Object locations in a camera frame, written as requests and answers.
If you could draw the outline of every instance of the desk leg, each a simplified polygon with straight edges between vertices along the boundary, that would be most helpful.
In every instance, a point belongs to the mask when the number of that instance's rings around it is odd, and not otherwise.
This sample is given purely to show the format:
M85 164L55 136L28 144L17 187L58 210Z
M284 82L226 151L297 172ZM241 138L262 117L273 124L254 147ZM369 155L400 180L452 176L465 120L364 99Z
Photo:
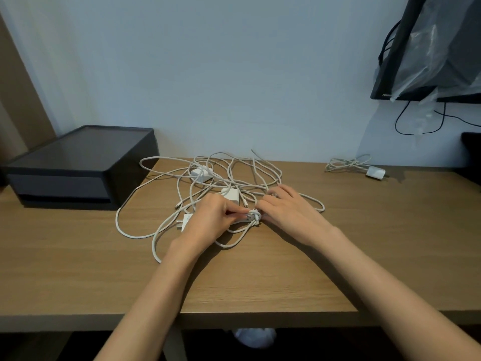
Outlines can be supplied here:
M167 334L163 351L167 361L187 361L182 332L175 323Z

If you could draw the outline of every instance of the floor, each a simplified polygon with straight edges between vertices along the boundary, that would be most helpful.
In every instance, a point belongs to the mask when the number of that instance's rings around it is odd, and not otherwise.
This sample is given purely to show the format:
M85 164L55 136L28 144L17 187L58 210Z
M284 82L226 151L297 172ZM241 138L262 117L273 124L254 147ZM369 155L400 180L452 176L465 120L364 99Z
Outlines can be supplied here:
M463 328L478 342L481 326ZM0 334L1 361L92 361L111 332ZM277 329L268 349L251 349L221 329L185 331L189 361L295 359L403 360L378 327Z

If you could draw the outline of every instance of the dark gray box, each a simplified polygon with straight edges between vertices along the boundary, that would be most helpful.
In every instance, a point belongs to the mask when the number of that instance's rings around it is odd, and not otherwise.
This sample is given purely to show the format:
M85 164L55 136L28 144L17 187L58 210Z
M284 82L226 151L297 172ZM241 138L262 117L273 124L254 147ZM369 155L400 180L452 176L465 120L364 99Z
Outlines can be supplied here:
M26 207L117 210L159 156L153 129L83 126L2 165ZM152 168L157 160L148 160Z

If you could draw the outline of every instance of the hand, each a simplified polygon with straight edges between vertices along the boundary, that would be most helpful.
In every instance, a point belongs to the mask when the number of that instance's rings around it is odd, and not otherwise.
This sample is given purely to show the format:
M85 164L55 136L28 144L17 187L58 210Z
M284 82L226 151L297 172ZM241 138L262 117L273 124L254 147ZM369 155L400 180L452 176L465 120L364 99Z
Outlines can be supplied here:
M235 221L247 218L248 212L249 208L238 206L220 194L208 193L196 205L181 237L195 244L200 255Z
M257 202L256 208L264 212L262 220L275 224L300 243L309 246L313 246L320 235L334 228L296 190L287 185L270 188Z

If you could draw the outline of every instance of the cable knot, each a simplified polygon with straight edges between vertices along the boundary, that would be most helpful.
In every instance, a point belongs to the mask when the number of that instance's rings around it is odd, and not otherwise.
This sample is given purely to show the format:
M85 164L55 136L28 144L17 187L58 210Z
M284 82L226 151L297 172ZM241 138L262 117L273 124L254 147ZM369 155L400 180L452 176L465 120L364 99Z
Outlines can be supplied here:
M255 221L256 225L259 225L259 221L261 220L261 213L257 209L250 210L247 213L247 219L249 221Z

